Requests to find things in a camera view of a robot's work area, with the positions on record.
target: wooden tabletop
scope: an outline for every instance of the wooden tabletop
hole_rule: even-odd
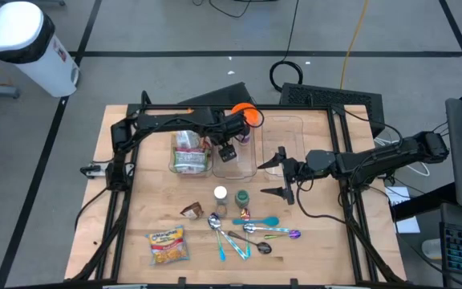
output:
[[[112,156],[110,126],[123,119],[126,106],[107,106],[104,113],[99,140],[95,150],[95,160],[107,160]],[[348,106],[346,109],[367,118],[363,106]],[[151,110],[149,114],[169,114],[174,111]],[[308,110],[271,110],[265,114],[264,129],[254,130],[256,165],[263,163],[262,134],[270,133],[275,141],[272,127],[288,129],[283,125],[273,125],[269,121],[282,120],[290,116],[302,131],[303,151],[296,153],[298,136],[286,139],[288,157],[302,154],[311,149],[332,151],[326,112]],[[367,122],[347,115],[353,150],[360,152],[374,147],[370,126]],[[353,284],[349,244],[346,227],[330,219],[306,217],[297,205],[288,206],[280,197],[261,193],[260,189],[282,185],[281,178],[258,170],[253,177],[244,180],[228,180],[215,177],[186,177],[172,173],[168,168],[171,157],[171,133],[154,133],[140,145],[134,180],[132,200],[128,215],[128,225],[124,239],[120,265],[119,283],[177,283],[178,277],[186,277],[187,283],[206,284],[288,284],[290,279],[298,279],[300,284]],[[340,148],[343,151],[341,132]],[[273,155],[265,155],[265,160]],[[213,189],[223,185],[229,192],[228,216],[223,220],[224,231],[233,230],[243,235],[240,226],[234,226],[233,218],[240,217],[240,210],[234,204],[234,194],[239,189],[249,191],[252,218],[277,216],[280,227],[298,229],[300,239],[276,238],[267,241],[273,248],[271,254],[261,255],[253,247],[251,257],[243,261],[237,252],[222,238],[226,261],[221,262],[215,232],[209,229],[206,218],[215,210]],[[105,186],[103,178],[89,180],[83,203],[94,197]],[[373,187],[383,190],[381,181],[374,181]],[[314,182],[309,192],[301,192],[301,201],[310,214],[330,214],[343,219],[342,208],[338,205],[338,182],[331,177]],[[110,193],[87,208],[79,220],[78,229],[67,264],[66,278],[74,276],[85,265],[101,242],[107,215]],[[386,196],[374,190],[363,193],[363,200],[370,229],[371,241],[386,263],[401,278],[405,279],[399,246],[391,221]],[[198,201],[205,211],[205,217],[190,221],[180,215],[186,206]],[[190,260],[151,266],[152,254],[148,239],[150,233],[162,232],[183,225],[188,243]],[[262,233],[251,234],[253,241],[262,241]],[[245,248],[245,243],[237,241]],[[363,279],[368,279],[363,248],[358,242]],[[108,252],[105,277],[110,275],[114,247]]]

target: clear plastic container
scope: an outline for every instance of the clear plastic container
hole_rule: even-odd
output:
[[[246,144],[233,138],[232,144],[237,157],[231,161],[222,161],[218,154],[220,147],[213,148],[213,175],[229,180],[245,180],[256,174],[256,149],[254,147],[254,128],[250,129],[249,141]]]
[[[304,138],[302,136],[302,119],[297,116],[267,116],[261,126],[263,144],[263,162],[270,161],[278,147],[284,146],[286,156],[298,161],[306,159]],[[282,176],[282,167],[265,169],[265,176],[269,180],[279,180]]]
[[[180,146],[179,139],[176,137],[176,133],[173,132],[171,137],[171,157],[168,169],[180,176],[210,176],[213,166],[213,150],[209,140],[200,140],[201,145],[198,145],[198,147],[194,149],[187,148],[185,146],[186,143]]]

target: food package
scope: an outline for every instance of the food package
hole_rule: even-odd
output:
[[[151,265],[189,260],[183,226],[165,232],[146,234],[151,245]]]

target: white trash can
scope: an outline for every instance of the white trash can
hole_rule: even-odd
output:
[[[54,97],[76,91],[79,67],[55,35],[55,25],[35,4],[0,7],[0,60],[13,63]]]

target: white paper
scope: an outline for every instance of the white paper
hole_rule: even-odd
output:
[[[402,195],[399,196],[396,193],[391,192],[388,188],[392,189],[394,192]],[[406,187],[388,187],[386,188],[386,194],[390,198],[390,204],[395,206],[400,204],[401,202],[409,200],[409,192],[407,191]],[[415,234],[420,232],[420,228],[418,226],[418,222],[416,221],[416,217],[407,218],[402,221],[397,222],[397,227],[399,228],[399,233],[401,234]]]

